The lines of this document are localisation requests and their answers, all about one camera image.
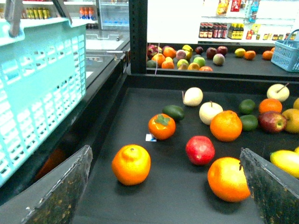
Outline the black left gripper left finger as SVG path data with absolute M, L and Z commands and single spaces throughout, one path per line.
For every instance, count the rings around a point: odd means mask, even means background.
M 0 207 L 2 224 L 70 224 L 88 182 L 93 159 L 85 145 Z

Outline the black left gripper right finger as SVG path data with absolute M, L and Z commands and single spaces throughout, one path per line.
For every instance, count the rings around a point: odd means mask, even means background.
M 242 148 L 240 166 L 265 224 L 299 222 L 299 180 L 248 148 Z

